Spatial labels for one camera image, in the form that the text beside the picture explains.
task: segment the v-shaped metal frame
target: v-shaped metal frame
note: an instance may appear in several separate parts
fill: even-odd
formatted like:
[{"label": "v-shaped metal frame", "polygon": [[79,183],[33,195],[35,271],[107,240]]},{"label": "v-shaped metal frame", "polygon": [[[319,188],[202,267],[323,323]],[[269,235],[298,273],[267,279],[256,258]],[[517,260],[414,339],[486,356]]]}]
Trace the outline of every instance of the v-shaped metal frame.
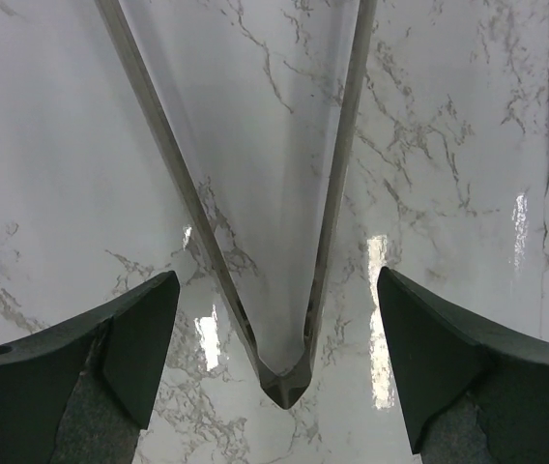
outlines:
[{"label": "v-shaped metal frame", "polygon": [[255,335],[246,316],[238,290],[218,247],[217,239],[210,227],[208,217],[197,194],[197,189],[190,178],[187,164],[183,159],[178,142],[162,108],[160,98],[157,95],[120,1],[97,0],[97,4],[127,73],[132,90],[139,100],[153,136],[159,145],[167,169],[184,198],[197,235],[210,258],[221,294],[228,310],[231,311],[232,317],[230,317],[230,320],[245,346],[253,369],[260,380],[260,385],[277,405],[289,409],[299,400],[311,382],[317,337],[320,332],[329,257],[354,139],[356,116],[377,0],[360,0],[359,3],[356,30],[332,155],[332,168],[318,241],[313,283],[304,320],[304,352],[297,364],[283,375],[272,372],[259,358]]}]

